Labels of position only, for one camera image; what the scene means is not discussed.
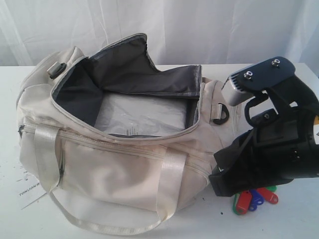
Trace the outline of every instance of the bag handle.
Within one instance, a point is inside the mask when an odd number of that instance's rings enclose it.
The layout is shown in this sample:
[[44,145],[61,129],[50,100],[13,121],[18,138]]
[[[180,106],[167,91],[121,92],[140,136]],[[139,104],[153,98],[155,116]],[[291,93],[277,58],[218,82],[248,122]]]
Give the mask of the bag handle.
[[53,126],[39,124],[36,127],[34,134],[35,157],[40,184],[71,224],[97,233],[129,236],[150,231],[174,215],[187,157],[186,153],[175,149],[167,149],[161,167],[157,195],[159,218],[157,222],[141,228],[114,227],[88,222],[70,214],[52,192],[60,180],[59,166],[55,155],[58,132],[59,128]]

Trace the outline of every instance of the white backdrop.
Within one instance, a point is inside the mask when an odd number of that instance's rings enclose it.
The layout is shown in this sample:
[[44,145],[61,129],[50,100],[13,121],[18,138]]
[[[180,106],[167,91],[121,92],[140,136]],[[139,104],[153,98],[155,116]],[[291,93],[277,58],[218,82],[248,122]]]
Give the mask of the white backdrop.
[[319,0],[0,0],[0,65],[145,32],[156,64],[255,63],[276,55],[319,74]]

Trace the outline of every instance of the black machine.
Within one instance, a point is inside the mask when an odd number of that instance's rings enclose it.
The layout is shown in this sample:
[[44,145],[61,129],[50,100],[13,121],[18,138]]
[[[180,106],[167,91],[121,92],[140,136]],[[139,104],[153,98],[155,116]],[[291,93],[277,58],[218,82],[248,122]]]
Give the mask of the black machine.
[[[233,106],[253,97],[245,106],[253,128],[215,153],[209,179],[217,196],[319,177],[319,101],[289,60],[275,57],[240,70],[222,93]],[[249,109],[268,98],[276,110],[251,118]]]

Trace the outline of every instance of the green key tag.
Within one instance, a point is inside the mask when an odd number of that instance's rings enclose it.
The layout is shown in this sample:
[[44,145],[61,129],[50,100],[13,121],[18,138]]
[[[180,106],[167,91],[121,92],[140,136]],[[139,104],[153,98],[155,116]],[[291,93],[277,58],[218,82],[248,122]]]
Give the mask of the green key tag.
[[240,193],[236,193],[236,194],[235,194],[234,202],[233,202],[233,212],[234,212],[236,215],[241,215],[241,214],[239,214],[239,213],[236,211],[236,205],[237,205],[237,202],[238,202],[238,199],[239,199],[239,195],[240,195]]
[[275,192],[277,190],[277,187],[276,186],[269,186],[269,187],[266,187],[269,191],[271,192]]

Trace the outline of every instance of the screw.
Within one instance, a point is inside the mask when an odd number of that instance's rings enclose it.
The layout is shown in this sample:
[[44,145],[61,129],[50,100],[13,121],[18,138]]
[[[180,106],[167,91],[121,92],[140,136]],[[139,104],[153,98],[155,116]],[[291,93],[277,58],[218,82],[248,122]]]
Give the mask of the screw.
[[271,64],[272,64],[273,66],[276,66],[276,67],[279,66],[279,63],[280,63],[280,60],[278,60],[278,59],[275,59],[275,60],[273,60],[273,61],[271,62]]
[[251,71],[247,71],[246,73],[244,73],[244,77],[247,79],[247,80],[250,80],[251,77],[252,77],[253,73]]

